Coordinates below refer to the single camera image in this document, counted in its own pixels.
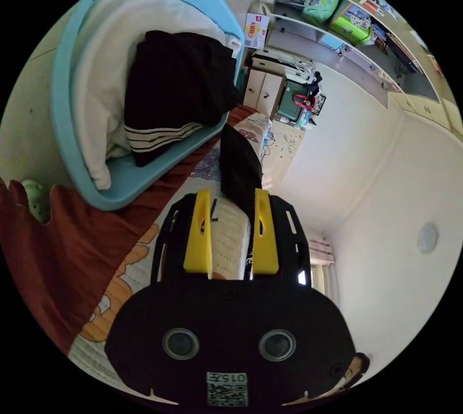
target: door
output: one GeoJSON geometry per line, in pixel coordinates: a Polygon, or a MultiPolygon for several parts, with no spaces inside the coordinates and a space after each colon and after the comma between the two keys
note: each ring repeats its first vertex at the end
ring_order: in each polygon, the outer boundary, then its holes
{"type": "Polygon", "coordinates": [[[265,72],[261,72],[260,70],[250,70],[246,85],[245,98],[243,100],[244,106],[252,107],[253,109],[257,108],[264,80],[265,72]]]}
{"type": "Polygon", "coordinates": [[[283,80],[284,77],[272,75],[271,73],[267,73],[265,75],[264,84],[262,85],[257,103],[257,112],[260,112],[267,117],[272,116],[283,80]]]}

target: green toy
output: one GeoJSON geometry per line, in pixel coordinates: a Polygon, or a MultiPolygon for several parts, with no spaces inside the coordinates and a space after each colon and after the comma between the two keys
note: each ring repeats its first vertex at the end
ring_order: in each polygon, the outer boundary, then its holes
{"type": "Polygon", "coordinates": [[[29,211],[39,223],[46,223],[47,210],[47,194],[45,189],[39,183],[31,179],[27,179],[21,183],[24,186],[29,203],[29,211]]]}

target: qr code label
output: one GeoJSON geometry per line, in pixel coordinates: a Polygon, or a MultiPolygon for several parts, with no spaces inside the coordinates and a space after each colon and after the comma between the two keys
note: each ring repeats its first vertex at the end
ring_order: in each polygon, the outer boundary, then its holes
{"type": "Polygon", "coordinates": [[[243,407],[248,405],[245,373],[207,372],[206,381],[209,406],[243,407]]]}

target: blue laundry basket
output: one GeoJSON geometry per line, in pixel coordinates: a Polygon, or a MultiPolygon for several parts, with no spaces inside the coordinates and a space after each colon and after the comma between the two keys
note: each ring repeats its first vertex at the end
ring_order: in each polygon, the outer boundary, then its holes
{"type": "MultiPolygon", "coordinates": [[[[132,202],[154,181],[178,162],[191,154],[223,128],[228,114],[213,127],[196,131],[192,136],[174,144],[164,154],[145,167],[138,168],[132,155],[108,162],[111,188],[96,189],[83,160],[74,132],[70,102],[71,56],[79,29],[94,0],[80,0],[76,12],[66,25],[53,65],[50,93],[50,114],[61,157],[80,195],[92,206],[112,211],[132,202]]],[[[225,0],[182,0],[213,20],[225,33],[241,40],[241,50],[236,58],[235,83],[244,49],[244,35],[240,24],[225,0]]]]}

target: white wall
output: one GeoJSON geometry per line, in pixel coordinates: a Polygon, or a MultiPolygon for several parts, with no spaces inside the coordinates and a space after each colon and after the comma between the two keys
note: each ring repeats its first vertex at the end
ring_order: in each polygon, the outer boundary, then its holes
{"type": "Polygon", "coordinates": [[[416,336],[441,299],[463,242],[463,148],[418,118],[406,116],[377,180],[331,236],[340,309],[358,351],[373,359],[365,379],[416,336]],[[434,252],[416,248],[434,222],[434,252]]]}
{"type": "Polygon", "coordinates": [[[329,232],[349,212],[393,141],[403,112],[386,110],[338,72],[316,65],[327,97],[306,131],[279,195],[298,208],[304,227],[329,232]]]}

